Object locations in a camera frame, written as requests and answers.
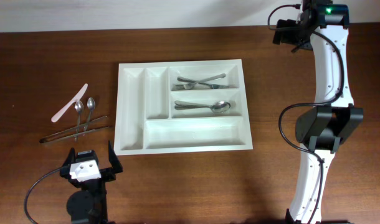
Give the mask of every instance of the pink plastic knife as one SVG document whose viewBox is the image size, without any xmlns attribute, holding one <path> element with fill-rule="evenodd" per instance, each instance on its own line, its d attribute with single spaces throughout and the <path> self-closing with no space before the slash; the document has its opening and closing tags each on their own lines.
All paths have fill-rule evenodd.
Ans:
<svg viewBox="0 0 380 224">
<path fill-rule="evenodd" d="M 79 92 L 70 100 L 59 112 L 57 112 L 53 117 L 52 117 L 52 122 L 57 122 L 61 116 L 68 110 L 68 108 L 75 103 L 76 101 L 80 100 L 83 97 L 83 94 L 85 94 L 86 89 L 88 88 L 88 84 L 84 84 L 83 87 L 79 90 Z"/>
</svg>

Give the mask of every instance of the white wall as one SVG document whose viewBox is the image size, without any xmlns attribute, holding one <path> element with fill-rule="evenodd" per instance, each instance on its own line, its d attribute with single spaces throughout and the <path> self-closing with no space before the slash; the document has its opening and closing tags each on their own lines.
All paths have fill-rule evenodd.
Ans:
<svg viewBox="0 0 380 224">
<path fill-rule="evenodd" d="M 0 0 L 0 32 L 266 25 L 269 13 L 300 0 Z M 380 0 L 347 4 L 351 22 L 380 22 Z M 281 9 L 272 18 L 295 19 Z"/>
</svg>

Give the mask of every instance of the metal tongs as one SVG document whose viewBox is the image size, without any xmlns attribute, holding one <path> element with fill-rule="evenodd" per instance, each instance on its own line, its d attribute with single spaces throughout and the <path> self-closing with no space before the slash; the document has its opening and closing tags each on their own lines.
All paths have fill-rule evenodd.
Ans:
<svg viewBox="0 0 380 224">
<path fill-rule="evenodd" d="M 61 131 L 61 132 L 54 133 L 54 134 L 51 134 L 49 136 L 43 137 L 43 138 L 41 138 L 39 140 L 39 143 L 41 143 L 41 144 L 48 144 L 48 143 L 52 143 L 52 142 L 58 142 L 58 141 L 62 141 L 62 140 L 65 140 L 65 139 L 74 138 L 74 137 L 77 137 L 79 135 L 85 135 L 85 134 L 92 133 L 92 132 L 99 131 L 99 130 L 103 130 L 103 129 L 106 129 L 106 128 L 111 128 L 112 126 L 106 126 L 106 127 L 102 127 L 102 128 L 91 129 L 91 130 L 88 130 L 88 131 L 82 131 L 81 133 L 71 134 L 69 136 L 64 136 L 64 137 L 57 138 L 57 139 L 53 138 L 53 137 L 56 137 L 56 136 L 60 136 L 61 134 L 65 134 L 67 132 L 70 132 L 70 131 L 75 131 L 78 128 L 82 128 L 82 127 L 88 126 L 89 124 L 96 123 L 96 122 L 101 121 L 101 120 L 103 120 L 105 118 L 108 118 L 108 116 L 107 115 L 106 116 L 102 116 L 100 118 L 96 118 L 96 119 L 94 119 L 92 121 L 86 122 L 86 123 L 81 124 L 79 126 L 75 126 L 75 127 L 69 128 L 67 130 L 64 130 L 64 131 Z"/>
</svg>

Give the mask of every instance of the tray compartment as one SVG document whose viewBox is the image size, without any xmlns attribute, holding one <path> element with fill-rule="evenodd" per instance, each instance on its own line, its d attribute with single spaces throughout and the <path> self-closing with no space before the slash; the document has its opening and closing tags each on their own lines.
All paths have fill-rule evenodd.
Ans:
<svg viewBox="0 0 380 224">
<path fill-rule="evenodd" d="M 219 65 L 197 65 L 197 66 L 180 66 L 169 68 L 169 79 L 171 80 L 171 90 L 177 91 L 174 87 L 175 84 L 186 84 L 186 82 L 179 82 L 177 78 L 184 77 L 193 80 L 202 80 L 204 78 L 213 77 L 215 75 L 226 74 L 225 78 L 212 80 L 207 83 L 229 85 L 230 88 L 239 87 L 239 68 L 235 64 L 219 64 Z M 210 88 L 205 85 L 196 85 L 193 90 L 209 90 Z"/>
<path fill-rule="evenodd" d="M 190 103 L 202 103 L 213 105 L 217 101 L 227 101 L 230 109 L 225 113 L 213 113 L 209 108 L 198 108 L 191 110 L 176 110 L 175 101 L 187 101 Z M 218 116 L 240 116 L 242 105 L 240 91 L 236 89 L 221 90 L 198 90 L 198 91 L 172 91 L 171 92 L 172 118 L 206 118 Z"/>
<path fill-rule="evenodd" d="M 145 148 L 244 145 L 243 126 L 241 117 L 147 121 Z"/>
<path fill-rule="evenodd" d="M 169 116 L 168 68 L 147 68 L 145 80 L 146 119 Z"/>
<path fill-rule="evenodd" d="M 119 150 L 143 148 L 144 68 L 124 68 L 118 78 L 115 142 Z"/>
</svg>

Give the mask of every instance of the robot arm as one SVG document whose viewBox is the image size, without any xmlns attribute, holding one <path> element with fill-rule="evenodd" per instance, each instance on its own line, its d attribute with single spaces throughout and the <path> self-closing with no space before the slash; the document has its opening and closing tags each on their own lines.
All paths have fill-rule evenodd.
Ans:
<svg viewBox="0 0 380 224">
<path fill-rule="evenodd" d="M 363 120 L 363 109 L 354 108 L 346 69 L 346 40 L 349 14 L 345 5 L 334 5 L 327 0 L 305 0 L 298 21 L 279 20 L 274 44 L 293 44 L 298 49 L 313 50 L 316 67 L 315 103 L 332 103 L 316 106 L 297 119 L 295 135 L 300 147 L 324 160 L 323 178 L 320 162 L 313 154 L 301 152 L 297 189 L 287 223 L 318 223 L 321 221 L 321 200 L 326 176 L 339 145 L 343 144 Z M 315 31 L 331 40 L 313 34 Z M 335 48 L 339 50 L 342 64 Z"/>
<path fill-rule="evenodd" d="M 80 191 L 71 195 L 67 202 L 67 212 L 71 223 L 75 224 L 114 224 L 108 222 L 107 191 L 105 183 L 114 181 L 115 174 L 123 171 L 111 142 L 108 142 L 109 168 L 99 169 L 96 152 L 93 150 L 78 152 L 71 148 L 65 160 L 60 176 L 67 179 Z"/>
</svg>

